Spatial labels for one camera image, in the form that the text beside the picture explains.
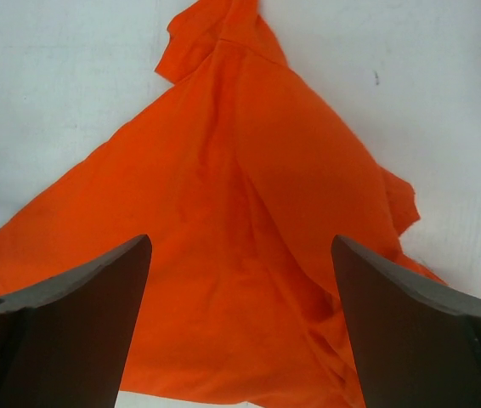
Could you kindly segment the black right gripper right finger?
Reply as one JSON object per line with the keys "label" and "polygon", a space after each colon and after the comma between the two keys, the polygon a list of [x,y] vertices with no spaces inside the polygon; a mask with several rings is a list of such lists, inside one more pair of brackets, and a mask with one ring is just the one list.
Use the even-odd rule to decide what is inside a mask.
{"label": "black right gripper right finger", "polygon": [[366,405],[481,407],[481,299],[344,236],[331,256]]}

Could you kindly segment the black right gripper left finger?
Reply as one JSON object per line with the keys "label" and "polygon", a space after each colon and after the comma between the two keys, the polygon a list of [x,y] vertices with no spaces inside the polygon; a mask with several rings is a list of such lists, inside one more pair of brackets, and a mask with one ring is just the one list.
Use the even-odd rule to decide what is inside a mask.
{"label": "black right gripper left finger", "polygon": [[149,274],[139,235],[0,297],[0,407],[112,407]]}

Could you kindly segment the orange t shirt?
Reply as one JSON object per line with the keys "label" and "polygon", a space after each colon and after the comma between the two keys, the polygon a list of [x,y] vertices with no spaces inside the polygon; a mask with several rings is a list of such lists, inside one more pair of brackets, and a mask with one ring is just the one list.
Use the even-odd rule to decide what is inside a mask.
{"label": "orange t shirt", "polygon": [[331,242],[430,277],[399,241],[412,186],[289,67],[257,2],[199,1],[168,32],[172,86],[0,229],[0,295],[146,234],[123,390],[363,406]]}

